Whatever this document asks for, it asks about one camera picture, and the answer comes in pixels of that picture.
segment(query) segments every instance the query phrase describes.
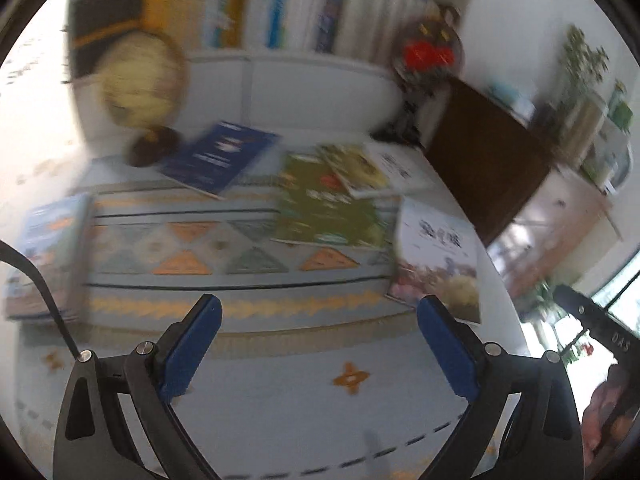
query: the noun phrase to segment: orange triangle pattern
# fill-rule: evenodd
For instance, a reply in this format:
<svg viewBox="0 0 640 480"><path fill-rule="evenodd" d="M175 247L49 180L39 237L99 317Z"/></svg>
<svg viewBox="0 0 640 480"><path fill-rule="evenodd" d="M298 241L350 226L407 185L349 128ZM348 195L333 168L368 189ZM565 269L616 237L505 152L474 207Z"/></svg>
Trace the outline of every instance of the orange triangle pattern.
<svg viewBox="0 0 640 480"><path fill-rule="evenodd" d="M174 232L176 237L190 244L217 223L218 222L169 222L169 228Z"/></svg>
<svg viewBox="0 0 640 480"><path fill-rule="evenodd" d="M303 263L300 270L353 269L359 265L358 262L340 251L331 247L323 247Z"/></svg>
<svg viewBox="0 0 640 480"><path fill-rule="evenodd" d="M211 274L211 270L203 264L191 251L181 251L162 262L153 270L154 274Z"/></svg>

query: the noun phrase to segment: globe stand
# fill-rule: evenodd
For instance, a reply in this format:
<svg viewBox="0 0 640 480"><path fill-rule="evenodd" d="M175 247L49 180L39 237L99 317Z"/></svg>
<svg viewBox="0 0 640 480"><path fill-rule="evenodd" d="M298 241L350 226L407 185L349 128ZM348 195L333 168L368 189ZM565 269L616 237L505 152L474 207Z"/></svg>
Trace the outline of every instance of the globe stand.
<svg viewBox="0 0 640 480"><path fill-rule="evenodd" d="M180 134L171 128L159 126L134 140L125 153L125 160L130 166L145 168L173 155L179 148Z"/></svg>
<svg viewBox="0 0 640 480"><path fill-rule="evenodd" d="M421 89L405 90L402 107L398 110L396 116L384 126L371 132L369 134L371 138L379 142L419 146L420 131L415 126L415 120L418 110L420 110L429 96L429 92Z"/></svg>

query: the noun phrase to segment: red flower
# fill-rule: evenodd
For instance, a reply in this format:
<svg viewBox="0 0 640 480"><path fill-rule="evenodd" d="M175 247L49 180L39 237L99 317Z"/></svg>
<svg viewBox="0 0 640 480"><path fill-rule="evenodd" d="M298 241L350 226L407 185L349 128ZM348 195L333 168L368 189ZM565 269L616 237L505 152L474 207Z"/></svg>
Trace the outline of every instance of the red flower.
<svg viewBox="0 0 640 480"><path fill-rule="evenodd" d="M407 43L403 55L406 67L417 72L424 72L434 66L449 66L456 59L448 46L433 46L428 41Z"/></svg>

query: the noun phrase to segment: blue book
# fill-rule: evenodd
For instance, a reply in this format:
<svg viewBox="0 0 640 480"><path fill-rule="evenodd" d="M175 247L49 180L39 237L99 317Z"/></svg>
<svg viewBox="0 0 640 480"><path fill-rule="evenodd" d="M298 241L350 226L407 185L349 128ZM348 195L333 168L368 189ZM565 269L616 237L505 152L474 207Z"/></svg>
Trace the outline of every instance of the blue book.
<svg viewBox="0 0 640 480"><path fill-rule="evenodd" d="M329 53L333 49L343 2L344 0L326 0L318 20L316 52Z"/></svg>
<svg viewBox="0 0 640 480"><path fill-rule="evenodd" d="M15 246L38 268L66 320L78 317L84 301L92 206L85 193L33 209ZM19 270L9 273L5 295L7 319L51 320L35 284Z"/></svg>
<svg viewBox="0 0 640 480"><path fill-rule="evenodd" d="M271 7L271 28L269 31L269 48L279 48L282 36L282 20L284 20L285 0L273 0Z"/></svg>
<svg viewBox="0 0 640 480"><path fill-rule="evenodd" d="M164 161L160 173L216 198L280 136L232 123L218 123Z"/></svg>

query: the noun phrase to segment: screw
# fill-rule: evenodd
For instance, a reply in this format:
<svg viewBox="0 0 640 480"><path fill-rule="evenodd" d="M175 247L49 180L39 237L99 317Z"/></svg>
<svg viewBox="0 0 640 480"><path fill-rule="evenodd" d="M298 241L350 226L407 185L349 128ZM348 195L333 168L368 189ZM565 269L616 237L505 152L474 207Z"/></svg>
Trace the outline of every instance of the screw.
<svg viewBox="0 0 640 480"><path fill-rule="evenodd" d="M80 352L80 355L78 356L78 361L80 361L81 363L85 363L89 359L91 359L92 355L94 355L94 354L93 354L93 352L91 352L91 350L82 350Z"/></svg>
<svg viewBox="0 0 640 480"><path fill-rule="evenodd" d="M500 345L498 345L498 343L487 343L486 345L484 345L484 351L489 355L497 356L502 353L502 348Z"/></svg>
<svg viewBox="0 0 640 480"><path fill-rule="evenodd" d="M151 341L144 341L136 346L136 353L140 355L147 355L154 349L154 344Z"/></svg>
<svg viewBox="0 0 640 480"><path fill-rule="evenodd" d="M547 350L545 352L546 360L550 363L559 363L560 362L560 354L558 352L554 352L553 350Z"/></svg>

